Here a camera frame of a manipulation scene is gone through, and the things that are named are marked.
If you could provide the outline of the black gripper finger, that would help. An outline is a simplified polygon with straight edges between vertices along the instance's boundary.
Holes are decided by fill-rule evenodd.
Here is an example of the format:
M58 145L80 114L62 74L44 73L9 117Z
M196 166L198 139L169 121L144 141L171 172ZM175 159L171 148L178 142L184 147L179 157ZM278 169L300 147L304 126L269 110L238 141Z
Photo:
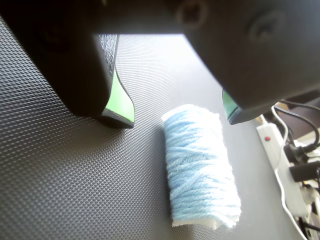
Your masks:
M3 0L0 15L64 105L76 116L119 129L135 124L135 107L115 63L119 36L89 20L104 0Z
M249 119L320 86L317 0L183 0L179 23Z

